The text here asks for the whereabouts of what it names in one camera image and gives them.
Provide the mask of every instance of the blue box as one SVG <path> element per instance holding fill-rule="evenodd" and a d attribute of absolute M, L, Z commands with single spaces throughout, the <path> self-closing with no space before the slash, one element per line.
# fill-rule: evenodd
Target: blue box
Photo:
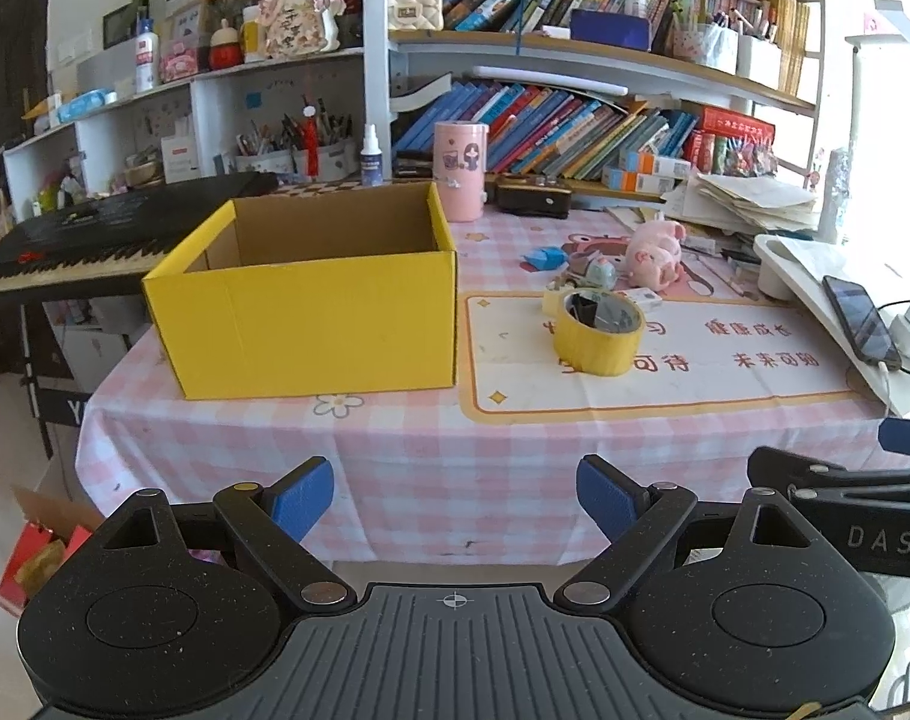
<path fill-rule="evenodd" d="M 638 16 L 575 8 L 572 11 L 569 28 L 572 40 L 603 43 L 606 46 L 636 49 L 640 52 L 649 50 L 648 19 L 641 19 Z"/>

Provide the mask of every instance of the flower print on tablecloth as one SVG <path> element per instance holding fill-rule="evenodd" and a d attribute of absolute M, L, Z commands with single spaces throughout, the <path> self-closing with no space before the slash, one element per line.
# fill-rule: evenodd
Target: flower print on tablecloth
<path fill-rule="evenodd" d="M 345 419 L 352 409 L 365 405 L 357 395 L 316 395 L 318 403 L 312 410 L 316 416 L 333 415 L 336 419 Z"/>

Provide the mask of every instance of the pink pig plush toy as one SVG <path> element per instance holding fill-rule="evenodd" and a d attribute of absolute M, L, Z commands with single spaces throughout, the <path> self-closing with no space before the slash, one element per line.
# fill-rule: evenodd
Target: pink pig plush toy
<path fill-rule="evenodd" d="M 633 287 L 661 292 L 682 275 L 682 241 L 686 228 L 677 221 L 646 221 L 631 236 L 625 269 Z"/>

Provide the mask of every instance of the metal screw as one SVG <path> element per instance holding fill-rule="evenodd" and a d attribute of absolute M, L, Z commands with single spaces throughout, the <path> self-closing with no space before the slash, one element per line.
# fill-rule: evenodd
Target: metal screw
<path fill-rule="evenodd" d="M 303 587 L 301 597 L 317 607 L 330 607 L 348 598 L 348 591 L 336 581 L 313 581 Z"/>
<path fill-rule="evenodd" d="M 597 581 L 574 581 L 564 589 L 564 596 L 580 607 L 604 604 L 612 597 L 609 589 Z"/>

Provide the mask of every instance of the crosshair symbol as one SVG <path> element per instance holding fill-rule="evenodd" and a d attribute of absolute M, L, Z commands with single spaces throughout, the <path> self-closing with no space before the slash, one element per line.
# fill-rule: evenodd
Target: crosshair symbol
<path fill-rule="evenodd" d="M 461 608 L 464 605 L 471 603 L 471 598 L 466 598 L 458 590 L 455 590 L 444 598 L 439 598 L 438 600 L 448 608 Z"/>

